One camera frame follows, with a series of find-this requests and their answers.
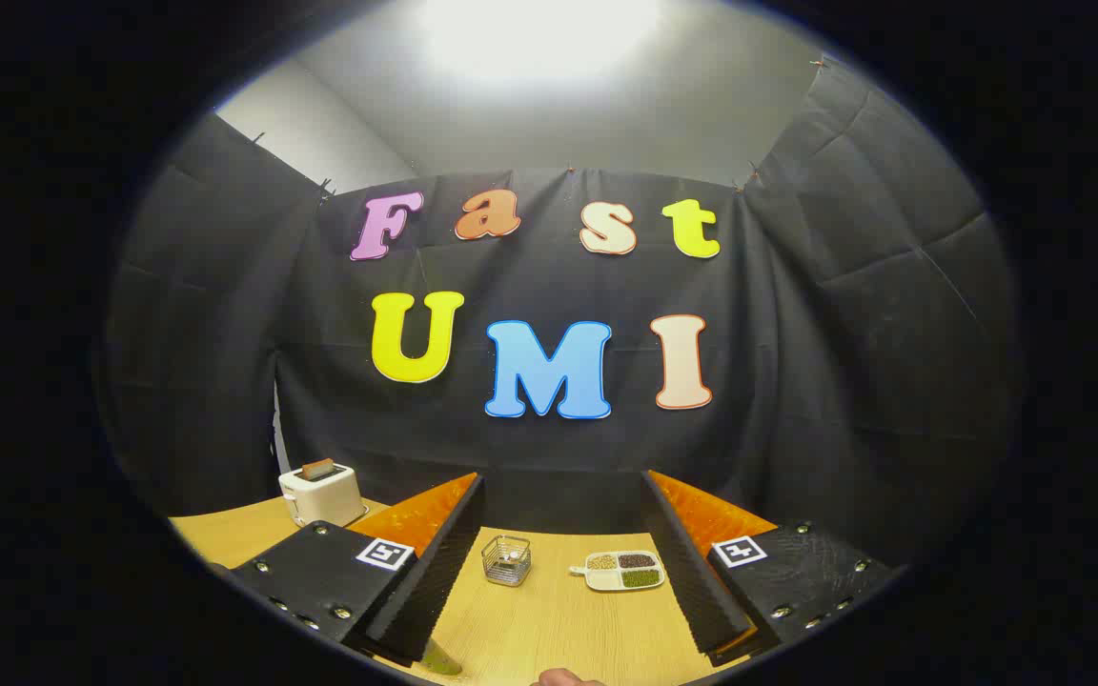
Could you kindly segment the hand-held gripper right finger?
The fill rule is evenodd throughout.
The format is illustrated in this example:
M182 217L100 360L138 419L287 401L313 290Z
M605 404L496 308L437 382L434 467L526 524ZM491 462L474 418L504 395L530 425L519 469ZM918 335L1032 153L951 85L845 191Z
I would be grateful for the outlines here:
M676 477L641 479L645 529L714 667L802 642L901 576L811 518L772 524Z

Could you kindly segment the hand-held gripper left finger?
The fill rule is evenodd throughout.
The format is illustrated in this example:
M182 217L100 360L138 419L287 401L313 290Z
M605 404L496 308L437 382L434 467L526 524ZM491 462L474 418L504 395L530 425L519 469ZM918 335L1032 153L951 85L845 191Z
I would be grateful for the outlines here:
M483 504L484 479L463 474L352 527L311 521L229 578L314 636L410 667L430 646Z

